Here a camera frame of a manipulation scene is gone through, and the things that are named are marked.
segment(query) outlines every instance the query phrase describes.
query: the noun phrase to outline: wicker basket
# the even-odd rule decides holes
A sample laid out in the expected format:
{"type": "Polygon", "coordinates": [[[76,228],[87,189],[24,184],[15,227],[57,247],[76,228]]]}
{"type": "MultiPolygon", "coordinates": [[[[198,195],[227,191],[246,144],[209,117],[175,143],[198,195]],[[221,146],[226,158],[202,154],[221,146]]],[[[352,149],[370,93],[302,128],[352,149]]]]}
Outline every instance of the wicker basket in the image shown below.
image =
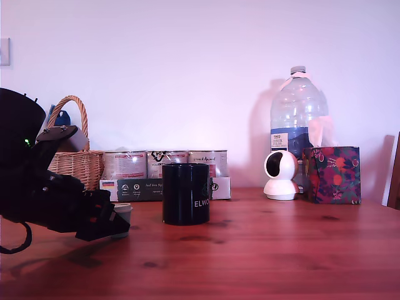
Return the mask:
{"type": "MultiPolygon", "coordinates": [[[[81,112],[82,119],[82,132],[88,136],[88,116],[83,102],[76,96],[66,96],[54,108],[48,128],[54,126],[56,118],[61,111],[61,108],[69,101],[74,101],[81,112]]],[[[89,150],[89,143],[80,152],[57,152],[54,156],[49,170],[57,174],[71,175],[78,178],[85,186],[86,189],[97,189],[99,187],[99,180],[104,171],[103,164],[104,151],[89,150]]]]}

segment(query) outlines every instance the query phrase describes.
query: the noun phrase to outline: basket handle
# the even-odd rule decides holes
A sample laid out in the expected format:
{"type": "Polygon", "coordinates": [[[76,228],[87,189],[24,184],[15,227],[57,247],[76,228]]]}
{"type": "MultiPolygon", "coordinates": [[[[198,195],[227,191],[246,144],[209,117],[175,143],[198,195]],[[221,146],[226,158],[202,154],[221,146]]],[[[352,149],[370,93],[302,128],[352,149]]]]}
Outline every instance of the basket handle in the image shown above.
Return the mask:
{"type": "MultiPolygon", "coordinates": [[[[88,136],[88,115],[86,114],[86,109],[85,105],[83,105],[83,102],[77,97],[73,95],[66,96],[61,99],[61,101],[57,104],[57,106],[53,109],[52,114],[50,116],[49,123],[47,124],[47,128],[52,128],[54,126],[54,123],[56,122],[57,116],[60,113],[61,109],[65,104],[67,104],[69,101],[74,101],[78,108],[79,111],[81,112],[81,122],[82,122],[82,132],[84,135],[89,138],[88,136]]],[[[86,146],[83,148],[83,150],[89,150],[89,142],[87,142],[86,146]]]]}

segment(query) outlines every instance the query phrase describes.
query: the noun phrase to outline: bottle cap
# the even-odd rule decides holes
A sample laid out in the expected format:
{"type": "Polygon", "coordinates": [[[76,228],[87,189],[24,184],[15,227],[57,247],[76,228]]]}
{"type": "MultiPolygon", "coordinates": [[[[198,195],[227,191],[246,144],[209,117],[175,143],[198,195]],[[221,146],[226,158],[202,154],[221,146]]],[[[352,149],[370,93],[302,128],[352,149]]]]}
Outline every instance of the bottle cap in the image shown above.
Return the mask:
{"type": "Polygon", "coordinates": [[[293,75],[293,74],[296,73],[296,72],[303,72],[303,73],[305,73],[305,72],[306,72],[306,67],[304,67],[304,66],[296,66],[296,67],[292,67],[292,68],[290,69],[290,75],[293,75]]]}

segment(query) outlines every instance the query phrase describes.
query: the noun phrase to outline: small white cup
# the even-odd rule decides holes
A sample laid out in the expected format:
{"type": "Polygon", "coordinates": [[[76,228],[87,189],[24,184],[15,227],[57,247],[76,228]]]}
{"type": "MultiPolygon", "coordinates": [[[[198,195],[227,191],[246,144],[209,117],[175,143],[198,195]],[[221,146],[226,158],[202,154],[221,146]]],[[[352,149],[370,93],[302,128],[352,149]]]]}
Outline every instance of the small white cup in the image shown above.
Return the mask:
{"type": "MultiPolygon", "coordinates": [[[[114,207],[114,211],[119,214],[125,221],[129,224],[131,223],[131,210],[132,210],[131,203],[116,203],[114,207]]],[[[129,230],[127,232],[115,234],[111,236],[114,239],[125,238],[128,236],[129,230]]]]}

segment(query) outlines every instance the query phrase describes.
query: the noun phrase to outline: black cable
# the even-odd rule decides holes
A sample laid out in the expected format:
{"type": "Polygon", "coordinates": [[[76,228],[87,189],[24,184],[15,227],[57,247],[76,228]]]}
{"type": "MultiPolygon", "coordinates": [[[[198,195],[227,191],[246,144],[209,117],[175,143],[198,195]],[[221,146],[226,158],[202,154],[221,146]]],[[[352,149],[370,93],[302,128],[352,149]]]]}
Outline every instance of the black cable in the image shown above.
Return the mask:
{"type": "Polygon", "coordinates": [[[21,252],[22,250],[25,250],[26,248],[28,248],[31,243],[32,243],[32,229],[29,227],[28,224],[26,224],[26,222],[20,222],[26,229],[26,239],[23,242],[22,245],[20,245],[17,248],[14,249],[6,249],[2,246],[0,246],[0,253],[2,254],[14,254],[14,253],[18,253],[21,252]]]}

